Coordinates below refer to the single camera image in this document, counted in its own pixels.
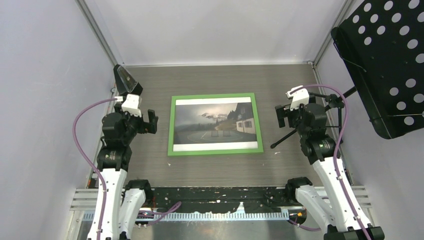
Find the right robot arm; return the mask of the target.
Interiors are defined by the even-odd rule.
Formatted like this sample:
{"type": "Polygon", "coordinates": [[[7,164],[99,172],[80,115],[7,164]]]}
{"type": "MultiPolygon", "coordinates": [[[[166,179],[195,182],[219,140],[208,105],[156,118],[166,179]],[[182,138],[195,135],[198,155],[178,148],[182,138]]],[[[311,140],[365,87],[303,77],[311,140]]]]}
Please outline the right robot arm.
{"type": "Polygon", "coordinates": [[[346,180],[343,161],[338,157],[336,141],[327,133],[325,107],[316,103],[275,107],[279,127],[289,127],[300,136],[300,146],[323,183],[329,202],[319,196],[307,177],[289,179],[285,198],[291,205],[303,205],[308,216],[319,225],[325,240],[383,240],[380,226],[373,226],[363,212],[346,180]]]}

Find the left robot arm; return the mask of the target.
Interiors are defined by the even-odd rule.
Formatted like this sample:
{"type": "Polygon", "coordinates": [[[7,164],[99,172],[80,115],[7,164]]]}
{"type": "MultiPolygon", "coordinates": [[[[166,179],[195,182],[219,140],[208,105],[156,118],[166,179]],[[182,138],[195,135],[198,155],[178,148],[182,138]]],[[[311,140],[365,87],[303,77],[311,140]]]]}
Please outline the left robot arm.
{"type": "Polygon", "coordinates": [[[89,240],[129,240],[141,207],[153,202],[146,179],[126,181],[137,134],[155,134],[158,116],[148,110],[148,121],[119,111],[102,119],[102,147],[97,155],[98,194],[89,240]]]}

